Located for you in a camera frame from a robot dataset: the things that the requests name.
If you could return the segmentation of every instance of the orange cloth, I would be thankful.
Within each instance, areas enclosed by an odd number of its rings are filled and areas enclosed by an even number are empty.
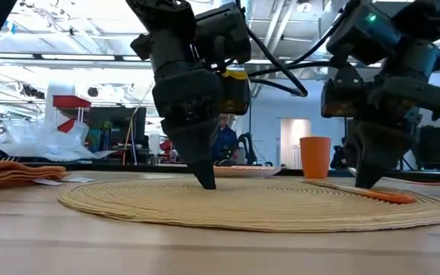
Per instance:
[[[36,179],[61,180],[65,176],[65,167],[32,168],[12,161],[0,161],[0,188],[30,186]]]

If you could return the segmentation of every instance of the orange pen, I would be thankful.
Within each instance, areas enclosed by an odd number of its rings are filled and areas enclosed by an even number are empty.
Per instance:
[[[316,186],[322,186],[327,187],[331,189],[341,190],[345,192],[350,192],[354,194],[358,194],[361,196],[366,196],[368,198],[373,199],[380,199],[384,202],[392,202],[392,203],[412,203],[416,202],[417,199],[414,196],[408,195],[408,194],[398,194],[398,193],[392,193],[392,192],[383,192],[383,191],[376,191],[371,189],[363,189],[353,186],[340,186],[335,185],[333,183],[325,183],[325,182],[318,182],[318,181],[312,181],[312,180],[302,180],[302,183],[308,183],[313,184]]]

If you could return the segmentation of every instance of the table surface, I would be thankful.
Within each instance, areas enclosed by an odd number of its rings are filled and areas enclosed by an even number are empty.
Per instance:
[[[85,171],[73,175],[96,182],[191,177]],[[77,184],[0,190],[0,274],[440,275],[440,225],[274,234],[120,222],[61,206],[59,191]],[[440,198],[440,186],[383,184]]]

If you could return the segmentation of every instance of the woven placemat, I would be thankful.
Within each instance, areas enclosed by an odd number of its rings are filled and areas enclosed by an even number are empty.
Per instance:
[[[296,180],[195,179],[96,183],[66,191],[72,209],[130,222],[272,232],[373,231],[440,224],[440,199],[391,204]]]

